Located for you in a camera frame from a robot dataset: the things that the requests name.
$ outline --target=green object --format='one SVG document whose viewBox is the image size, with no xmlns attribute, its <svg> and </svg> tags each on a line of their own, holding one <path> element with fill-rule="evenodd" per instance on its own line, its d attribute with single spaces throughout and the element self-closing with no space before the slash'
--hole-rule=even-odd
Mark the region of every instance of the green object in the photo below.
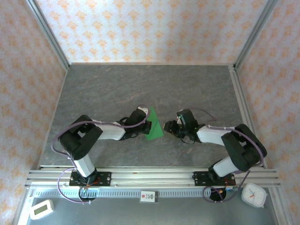
<svg viewBox="0 0 300 225">
<path fill-rule="evenodd" d="M 146 135 L 146 138 L 148 141 L 164 136 L 163 130 L 160 126 L 158 117 L 157 117 L 153 107 L 150 107 L 150 110 L 151 110 L 151 113 L 150 113 L 150 116 L 148 117 L 147 121 L 152 122 L 152 124 L 151 124 L 151 130 L 150 130 L 149 134 Z"/>
</svg>

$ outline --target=gray marble surface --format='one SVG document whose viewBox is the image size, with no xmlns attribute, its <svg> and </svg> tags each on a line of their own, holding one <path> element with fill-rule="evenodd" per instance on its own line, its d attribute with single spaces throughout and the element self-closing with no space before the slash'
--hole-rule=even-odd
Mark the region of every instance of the gray marble surface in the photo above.
<svg viewBox="0 0 300 225">
<path fill-rule="evenodd" d="M 50 130 L 41 166 L 71 165 L 52 152 L 52 137 L 82 114 L 101 121 L 129 116 L 139 105 L 153 106 L 161 126 L 176 112 L 200 107 L 218 118 L 213 125 L 242 123 L 227 66 L 71 65 Z M 198 123 L 209 116 L 193 110 Z M 147 141 L 144 135 L 122 142 L 98 141 L 89 155 L 95 166 L 199 166 L 208 167 L 227 156 L 214 144 L 184 144 L 164 132 Z"/>
</svg>

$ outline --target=wall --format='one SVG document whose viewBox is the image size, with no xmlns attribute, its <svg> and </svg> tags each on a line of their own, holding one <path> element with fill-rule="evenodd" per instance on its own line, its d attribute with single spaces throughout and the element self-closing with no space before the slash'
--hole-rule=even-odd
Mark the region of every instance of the wall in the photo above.
<svg viewBox="0 0 300 225">
<path fill-rule="evenodd" d="M 234 63 L 267 0 L 37 0 L 70 62 Z"/>
<path fill-rule="evenodd" d="M 300 4 L 280 0 L 239 71 L 255 124 L 280 169 L 289 209 L 300 224 Z"/>
<path fill-rule="evenodd" d="M 1 1 L 0 40 L 0 224 L 11 224 L 65 71 L 24 0 Z"/>
</svg>

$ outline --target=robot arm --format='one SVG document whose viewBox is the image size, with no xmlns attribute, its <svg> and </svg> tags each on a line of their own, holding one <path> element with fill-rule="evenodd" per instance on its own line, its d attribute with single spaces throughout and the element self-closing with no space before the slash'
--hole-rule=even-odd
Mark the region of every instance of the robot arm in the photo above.
<svg viewBox="0 0 300 225">
<path fill-rule="evenodd" d="M 209 177 L 212 181 L 236 171 L 246 172 L 261 161 L 260 153 L 244 136 L 258 146 L 263 157 L 267 155 L 265 147 L 245 124 L 227 129 L 198 124 L 189 109 L 177 112 L 177 120 L 166 122 L 164 130 L 181 139 L 188 136 L 194 142 L 225 146 L 229 157 L 209 167 Z"/>
<path fill-rule="evenodd" d="M 97 170 L 88 155 L 96 141 L 105 139 L 122 141 L 137 137 L 140 133 L 149 134 L 151 122 L 145 121 L 139 126 L 134 126 L 142 122 L 147 113 L 147 108 L 138 107 L 129 117 L 114 122 L 116 126 L 109 123 L 101 125 L 87 123 L 76 126 L 59 137 L 59 142 L 74 161 L 84 182 L 90 184 L 97 178 Z M 92 119 L 87 115 L 82 115 L 74 123 L 81 121 L 92 121 Z"/>
</svg>

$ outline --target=patterned wallpaper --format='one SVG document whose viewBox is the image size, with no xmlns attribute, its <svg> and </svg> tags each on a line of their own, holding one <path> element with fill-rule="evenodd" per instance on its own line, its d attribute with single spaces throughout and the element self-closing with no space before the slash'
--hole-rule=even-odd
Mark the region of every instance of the patterned wallpaper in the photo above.
<svg viewBox="0 0 300 225">
<path fill-rule="evenodd" d="M 300 4 L 281 0 L 239 71 L 255 124 L 280 169 L 289 208 L 300 224 Z"/>
<path fill-rule="evenodd" d="M 267 0 L 37 0 L 70 62 L 234 63 Z"/>
<path fill-rule="evenodd" d="M 11 224 L 37 164 L 64 69 L 24 0 L 0 4 L 0 224 Z"/>
</svg>

